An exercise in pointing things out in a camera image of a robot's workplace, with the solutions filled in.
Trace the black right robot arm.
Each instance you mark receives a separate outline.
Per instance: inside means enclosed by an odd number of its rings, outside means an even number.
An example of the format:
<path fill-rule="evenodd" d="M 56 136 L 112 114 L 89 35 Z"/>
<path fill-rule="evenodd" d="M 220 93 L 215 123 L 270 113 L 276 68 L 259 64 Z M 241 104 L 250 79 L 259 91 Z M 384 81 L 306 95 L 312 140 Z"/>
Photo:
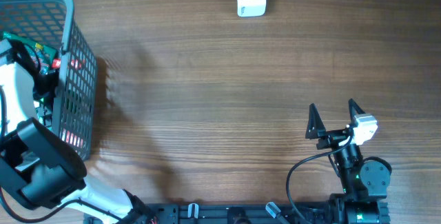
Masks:
<path fill-rule="evenodd" d="M 342 194 L 331 194 L 323 214 L 324 223 L 390 223 L 384 200 L 392 167 L 376 156 L 364 157 L 360 146 L 378 129 L 376 118 L 349 99 L 350 123 L 340 130 L 327 130 L 314 104 L 309 106 L 305 137 L 316 139 L 319 150 L 330 149 L 331 164 L 342 184 Z"/>

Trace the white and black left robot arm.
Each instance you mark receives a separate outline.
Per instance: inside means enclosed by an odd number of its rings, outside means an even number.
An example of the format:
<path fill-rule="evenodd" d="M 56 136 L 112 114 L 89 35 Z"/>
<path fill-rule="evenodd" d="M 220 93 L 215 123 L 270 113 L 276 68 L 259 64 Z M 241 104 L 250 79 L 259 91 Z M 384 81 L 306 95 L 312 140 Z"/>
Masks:
<path fill-rule="evenodd" d="M 49 91 L 48 76 L 40 73 L 25 45 L 2 40 L 1 193 L 29 210 L 51 212 L 24 218 L 3 198 L 4 210 L 22 223 L 45 221 L 64 208 L 102 223 L 153 223 L 155 213 L 137 196 L 90 176 L 80 156 L 37 120 L 34 93 Z"/>

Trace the green 3M gloves package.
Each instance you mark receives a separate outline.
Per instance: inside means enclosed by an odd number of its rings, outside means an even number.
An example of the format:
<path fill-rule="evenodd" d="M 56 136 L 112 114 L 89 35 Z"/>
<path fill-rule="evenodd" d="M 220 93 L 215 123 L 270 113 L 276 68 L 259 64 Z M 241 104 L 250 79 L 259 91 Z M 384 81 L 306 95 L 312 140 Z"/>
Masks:
<path fill-rule="evenodd" d="M 61 60 L 57 55 L 58 52 L 50 46 L 42 45 L 10 32 L 3 32 L 3 39 L 21 42 L 36 67 L 40 69 L 39 72 L 41 74 L 48 74 L 50 71 L 58 70 L 61 67 Z"/>

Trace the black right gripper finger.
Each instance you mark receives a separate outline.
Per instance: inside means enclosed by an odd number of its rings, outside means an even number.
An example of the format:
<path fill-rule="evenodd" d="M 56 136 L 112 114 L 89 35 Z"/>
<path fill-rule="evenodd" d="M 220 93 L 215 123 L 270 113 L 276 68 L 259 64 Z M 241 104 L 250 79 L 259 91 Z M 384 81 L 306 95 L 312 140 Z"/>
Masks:
<path fill-rule="evenodd" d="M 322 122 L 322 119 L 318 113 L 316 105 L 311 103 L 309 105 L 309 119 L 307 123 L 307 129 L 305 132 L 306 139 L 319 139 L 326 135 L 326 128 Z"/>
<path fill-rule="evenodd" d="M 348 100 L 350 126 L 359 126 L 364 121 L 365 111 L 355 102 L 354 99 Z"/>

